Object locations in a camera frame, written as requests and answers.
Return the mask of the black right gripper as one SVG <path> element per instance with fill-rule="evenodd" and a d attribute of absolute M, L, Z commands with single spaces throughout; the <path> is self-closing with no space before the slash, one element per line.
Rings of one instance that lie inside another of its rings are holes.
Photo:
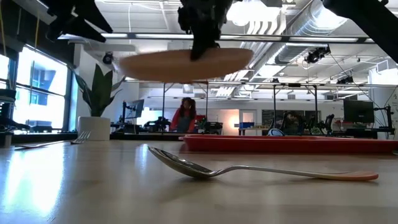
<path fill-rule="evenodd" d="M 233 0 L 180 0 L 178 24 L 186 34 L 193 35 L 190 60 L 198 60 L 208 49 L 220 48 L 212 35 L 220 35 L 222 26 L 227 22 L 226 15 L 234 3 Z"/>

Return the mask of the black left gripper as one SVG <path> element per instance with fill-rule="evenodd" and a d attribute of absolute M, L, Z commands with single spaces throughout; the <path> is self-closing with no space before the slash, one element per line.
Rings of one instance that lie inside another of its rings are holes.
<path fill-rule="evenodd" d="M 105 42 L 106 38 L 86 21 L 107 33 L 113 33 L 94 0 L 40 0 L 40 2 L 47 7 L 49 15 L 57 17 L 49 25 L 46 33 L 46 38 L 52 42 L 67 34 Z"/>

